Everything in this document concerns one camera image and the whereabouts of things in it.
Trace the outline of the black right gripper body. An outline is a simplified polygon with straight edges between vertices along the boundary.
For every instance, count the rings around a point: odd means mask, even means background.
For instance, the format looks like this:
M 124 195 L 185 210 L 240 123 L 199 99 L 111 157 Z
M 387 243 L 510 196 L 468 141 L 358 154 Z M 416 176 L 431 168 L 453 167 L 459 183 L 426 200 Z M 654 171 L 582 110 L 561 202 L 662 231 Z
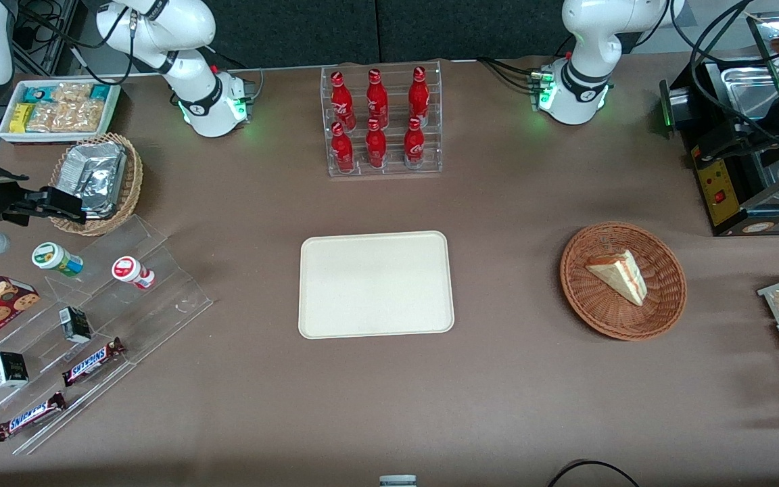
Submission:
M 49 188 L 31 191 L 20 184 L 29 180 L 26 175 L 0 175 L 0 221 L 28 226 L 31 218 L 49 218 Z

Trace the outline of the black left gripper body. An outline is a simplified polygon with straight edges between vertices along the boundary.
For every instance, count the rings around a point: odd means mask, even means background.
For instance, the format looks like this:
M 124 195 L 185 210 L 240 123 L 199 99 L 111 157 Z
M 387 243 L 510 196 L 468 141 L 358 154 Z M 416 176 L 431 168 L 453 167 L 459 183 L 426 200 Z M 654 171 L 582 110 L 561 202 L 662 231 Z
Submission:
M 748 156 L 753 152 L 779 148 L 779 101 L 775 101 L 760 120 L 749 119 L 736 109 L 733 115 L 748 127 L 747 131 L 738 136 L 738 149 L 733 151 L 733 156 Z

